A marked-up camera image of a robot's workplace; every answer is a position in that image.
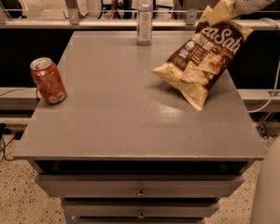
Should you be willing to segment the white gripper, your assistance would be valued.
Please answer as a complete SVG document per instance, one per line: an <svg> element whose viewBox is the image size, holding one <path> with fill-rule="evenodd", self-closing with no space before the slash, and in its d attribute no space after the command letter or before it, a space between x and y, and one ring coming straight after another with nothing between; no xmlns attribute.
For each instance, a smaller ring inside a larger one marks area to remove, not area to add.
<svg viewBox="0 0 280 224"><path fill-rule="evenodd" d="M257 12L267 5L268 0L220 0L207 15L207 20L213 26L238 15Z"/></svg>

